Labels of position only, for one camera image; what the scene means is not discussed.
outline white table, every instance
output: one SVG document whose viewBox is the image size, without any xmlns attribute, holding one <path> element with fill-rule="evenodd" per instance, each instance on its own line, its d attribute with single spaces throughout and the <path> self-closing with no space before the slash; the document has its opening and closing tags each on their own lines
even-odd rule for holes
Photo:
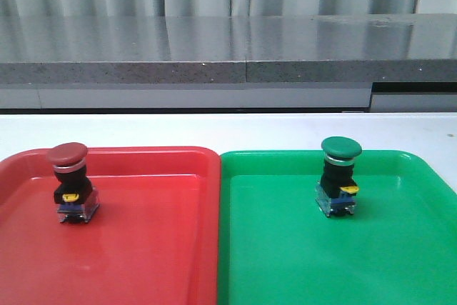
<svg viewBox="0 0 457 305">
<path fill-rule="evenodd" d="M 70 141 L 87 146 L 205 146 L 235 150 L 320 149 L 348 136 L 364 149 L 423 158 L 457 190 L 457 113 L 1 115 L 0 159 Z"/>
</svg>

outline clear plastic base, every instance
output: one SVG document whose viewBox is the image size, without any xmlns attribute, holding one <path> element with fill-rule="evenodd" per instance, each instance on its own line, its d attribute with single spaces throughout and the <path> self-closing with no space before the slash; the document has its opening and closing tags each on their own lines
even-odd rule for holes
<svg viewBox="0 0 457 305">
<path fill-rule="evenodd" d="M 316 185 L 316 202 L 327 217 L 353 214 L 356 208 L 356 200 L 352 195 L 341 192 L 339 198 L 332 199 L 320 184 Z"/>
<path fill-rule="evenodd" d="M 61 223 L 89 223 L 99 206 L 99 192 L 94 187 L 84 204 L 58 204 L 57 214 Z"/>
</svg>

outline green push button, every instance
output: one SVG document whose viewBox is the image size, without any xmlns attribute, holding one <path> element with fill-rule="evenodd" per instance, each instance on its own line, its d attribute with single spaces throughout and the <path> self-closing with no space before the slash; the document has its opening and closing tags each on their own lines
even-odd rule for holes
<svg viewBox="0 0 457 305">
<path fill-rule="evenodd" d="M 342 136 L 328 137 L 322 141 L 321 146 L 326 154 L 344 159 L 352 159 L 362 154 L 362 147 L 359 143 Z"/>
</svg>

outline red button cap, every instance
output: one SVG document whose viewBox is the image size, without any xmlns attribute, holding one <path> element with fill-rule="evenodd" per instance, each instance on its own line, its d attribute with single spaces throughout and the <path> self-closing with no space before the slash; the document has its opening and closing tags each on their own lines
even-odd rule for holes
<svg viewBox="0 0 457 305">
<path fill-rule="evenodd" d="M 48 151 L 46 158 L 54 166 L 71 166 L 87 155 L 87 147 L 82 143 L 65 143 Z"/>
</svg>

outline plastic tray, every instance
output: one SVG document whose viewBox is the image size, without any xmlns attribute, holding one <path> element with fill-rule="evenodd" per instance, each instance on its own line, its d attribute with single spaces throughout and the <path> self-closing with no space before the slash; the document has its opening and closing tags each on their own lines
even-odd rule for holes
<svg viewBox="0 0 457 305">
<path fill-rule="evenodd" d="M 60 224 L 46 152 L 0 163 L 2 305 L 215 304 L 216 153 L 89 149 L 101 206 L 88 224 Z"/>
<path fill-rule="evenodd" d="M 420 158 L 365 151 L 353 216 L 315 202 L 321 151 L 222 155 L 219 304 L 455 304 L 457 195 Z"/>
</svg>

